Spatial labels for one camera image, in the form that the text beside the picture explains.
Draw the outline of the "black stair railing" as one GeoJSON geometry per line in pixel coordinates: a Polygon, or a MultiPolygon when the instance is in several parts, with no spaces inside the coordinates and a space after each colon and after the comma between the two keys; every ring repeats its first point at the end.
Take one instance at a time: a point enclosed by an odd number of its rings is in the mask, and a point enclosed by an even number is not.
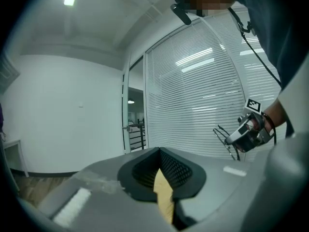
{"type": "Polygon", "coordinates": [[[144,123],[134,124],[129,122],[129,143],[131,151],[142,150],[147,147],[144,123]]]}

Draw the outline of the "black wristband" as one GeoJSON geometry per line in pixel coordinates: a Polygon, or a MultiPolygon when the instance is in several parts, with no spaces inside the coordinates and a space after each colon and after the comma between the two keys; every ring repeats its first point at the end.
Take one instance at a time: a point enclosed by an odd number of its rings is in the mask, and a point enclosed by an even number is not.
{"type": "Polygon", "coordinates": [[[271,117],[269,115],[267,115],[266,113],[262,112],[262,115],[265,117],[265,119],[268,121],[268,123],[270,124],[272,129],[275,129],[275,124],[272,121],[271,117]]]}

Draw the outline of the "white framed glass door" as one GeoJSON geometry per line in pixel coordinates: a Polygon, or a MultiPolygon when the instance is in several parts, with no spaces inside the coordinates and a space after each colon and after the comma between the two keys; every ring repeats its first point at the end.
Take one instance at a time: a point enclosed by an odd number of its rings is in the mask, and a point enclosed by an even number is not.
{"type": "MultiPolygon", "coordinates": [[[[144,59],[131,62],[128,60],[122,76],[122,127],[134,124],[144,123],[146,119],[145,101],[144,101],[144,59]],[[134,100],[134,104],[128,104],[128,100],[134,100]]],[[[129,133],[122,129],[124,153],[131,152],[129,143],[129,133]]]]}

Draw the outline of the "person's right forearm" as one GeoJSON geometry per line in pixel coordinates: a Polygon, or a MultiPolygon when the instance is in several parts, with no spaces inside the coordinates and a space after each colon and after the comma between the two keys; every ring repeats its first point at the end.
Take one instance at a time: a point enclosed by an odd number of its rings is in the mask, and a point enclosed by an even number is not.
{"type": "Polygon", "coordinates": [[[280,101],[276,99],[265,111],[264,114],[268,115],[272,120],[272,124],[269,121],[265,122],[265,128],[268,132],[272,129],[281,126],[287,121],[287,115],[282,107],[280,101]]]}

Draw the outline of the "ceiling air vent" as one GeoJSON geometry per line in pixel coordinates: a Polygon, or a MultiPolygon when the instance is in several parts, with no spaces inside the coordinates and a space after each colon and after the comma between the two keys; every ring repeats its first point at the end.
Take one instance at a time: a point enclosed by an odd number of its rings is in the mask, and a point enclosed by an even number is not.
{"type": "Polygon", "coordinates": [[[14,67],[7,55],[0,55],[0,94],[3,94],[19,75],[20,72],[14,67]]]}

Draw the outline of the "person's dark shirt torso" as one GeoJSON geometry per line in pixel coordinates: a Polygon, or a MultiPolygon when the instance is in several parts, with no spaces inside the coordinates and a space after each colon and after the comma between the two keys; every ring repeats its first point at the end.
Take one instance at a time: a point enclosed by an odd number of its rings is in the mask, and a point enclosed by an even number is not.
{"type": "Polygon", "coordinates": [[[248,9],[251,25],[281,88],[309,53],[309,0],[235,0],[248,9]]]}

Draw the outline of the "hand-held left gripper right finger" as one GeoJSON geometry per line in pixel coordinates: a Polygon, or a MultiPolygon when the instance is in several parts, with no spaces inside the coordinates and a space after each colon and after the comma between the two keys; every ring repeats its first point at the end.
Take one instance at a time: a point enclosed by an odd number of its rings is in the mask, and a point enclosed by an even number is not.
{"type": "Polygon", "coordinates": [[[250,207],[264,178],[268,152],[253,162],[217,159],[160,148],[161,169],[177,173],[173,184],[174,218],[159,232],[253,232],[250,207]]]}

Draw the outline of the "round yellow wooden table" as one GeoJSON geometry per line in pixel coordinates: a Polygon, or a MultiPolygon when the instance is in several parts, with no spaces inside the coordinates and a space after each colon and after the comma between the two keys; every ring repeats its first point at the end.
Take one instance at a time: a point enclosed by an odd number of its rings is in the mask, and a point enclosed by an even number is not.
{"type": "Polygon", "coordinates": [[[172,224],[174,202],[172,201],[173,190],[161,169],[158,170],[154,180],[154,192],[157,194],[157,204],[165,221],[172,224]]]}

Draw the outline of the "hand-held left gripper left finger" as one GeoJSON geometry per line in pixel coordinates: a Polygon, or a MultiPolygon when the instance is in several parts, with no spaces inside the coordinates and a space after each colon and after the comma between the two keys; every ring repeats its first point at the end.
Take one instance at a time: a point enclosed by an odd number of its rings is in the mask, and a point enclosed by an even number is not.
{"type": "Polygon", "coordinates": [[[64,232],[176,232],[157,203],[132,199],[117,179],[125,163],[150,151],[88,165],[51,191],[38,210],[64,232]]]}

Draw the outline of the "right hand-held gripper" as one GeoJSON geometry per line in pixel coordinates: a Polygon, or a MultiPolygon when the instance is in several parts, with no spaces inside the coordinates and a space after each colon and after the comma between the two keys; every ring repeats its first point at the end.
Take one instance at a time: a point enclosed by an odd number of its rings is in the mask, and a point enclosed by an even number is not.
{"type": "Polygon", "coordinates": [[[261,108],[260,102],[251,98],[246,100],[243,113],[238,118],[239,128],[225,140],[228,145],[235,145],[239,151],[246,153],[257,146],[268,143],[273,138],[273,134],[270,134],[265,128],[267,120],[262,115],[261,108]],[[247,129],[246,124],[252,118],[257,120],[258,130],[247,129]]]}

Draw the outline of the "person's right hand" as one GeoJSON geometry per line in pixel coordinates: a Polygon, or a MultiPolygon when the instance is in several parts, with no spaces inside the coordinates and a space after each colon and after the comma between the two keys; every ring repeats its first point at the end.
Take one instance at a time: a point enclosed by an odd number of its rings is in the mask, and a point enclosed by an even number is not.
{"type": "Polygon", "coordinates": [[[259,129],[259,125],[256,119],[252,118],[250,119],[247,124],[246,127],[248,130],[258,130],[259,129]]]}

